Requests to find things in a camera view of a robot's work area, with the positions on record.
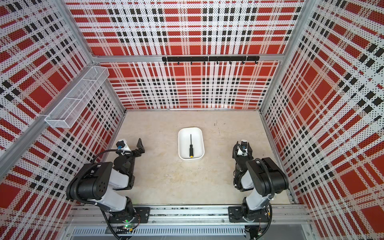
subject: white wire basket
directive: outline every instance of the white wire basket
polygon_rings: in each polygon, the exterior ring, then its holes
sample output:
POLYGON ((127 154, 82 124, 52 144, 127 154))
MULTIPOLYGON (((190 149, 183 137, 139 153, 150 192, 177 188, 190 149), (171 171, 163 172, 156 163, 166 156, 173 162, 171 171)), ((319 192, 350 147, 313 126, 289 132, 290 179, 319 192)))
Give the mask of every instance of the white wire basket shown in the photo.
POLYGON ((45 121, 51 127, 71 128, 108 76, 107 68, 100 66, 91 67, 63 100, 49 113, 45 121))

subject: plaid pattern panel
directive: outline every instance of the plaid pattern panel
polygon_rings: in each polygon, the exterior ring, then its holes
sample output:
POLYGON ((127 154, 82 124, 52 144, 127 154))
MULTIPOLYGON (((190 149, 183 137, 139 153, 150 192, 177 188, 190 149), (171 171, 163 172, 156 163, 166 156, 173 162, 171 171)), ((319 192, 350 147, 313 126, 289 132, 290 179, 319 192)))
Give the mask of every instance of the plaid pattern panel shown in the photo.
POLYGON ((277 61, 104 63, 127 109, 258 109, 277 61))
POLYGON ((0 239, 55 239, 74 202, 70 180, 107 148, 121 118, 101 87, 71 129, 48 127, 0 183, 0 239))
POLYGON ((265 116, 323 239, 384 238, 384 1, 318 1, 265 116))
POLYGON ((53 1, 0 3, 0 155, 88 64, 53 1))
POLYGON ((65 0, 102 55, 283 53, 304 0, 65 0))

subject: black screwdriver handle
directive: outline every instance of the black screwdriver handle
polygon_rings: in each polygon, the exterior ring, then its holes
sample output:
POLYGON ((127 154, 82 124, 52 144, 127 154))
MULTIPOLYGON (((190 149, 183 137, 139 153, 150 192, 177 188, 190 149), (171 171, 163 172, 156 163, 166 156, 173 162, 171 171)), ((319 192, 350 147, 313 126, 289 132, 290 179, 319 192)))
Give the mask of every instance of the black screwdriver handle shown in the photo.
POLYGON ((189 145, 189 156, 193 157, 192 134, 191 134, 191 144, 189 145))

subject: white plastic container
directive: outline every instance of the white plastic container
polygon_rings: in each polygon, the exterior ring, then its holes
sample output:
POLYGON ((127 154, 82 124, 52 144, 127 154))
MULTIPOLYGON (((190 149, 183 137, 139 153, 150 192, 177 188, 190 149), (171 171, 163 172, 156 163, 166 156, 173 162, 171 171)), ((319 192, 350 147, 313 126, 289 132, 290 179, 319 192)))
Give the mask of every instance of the white plastic container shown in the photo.
POLYGON ((179 131, 179 157, 183 160, 198 160, 204 156, 203 132, 198 127, 186 127, 179 131), (189 156, 189 145, 193 145, 193 157, 189 156))

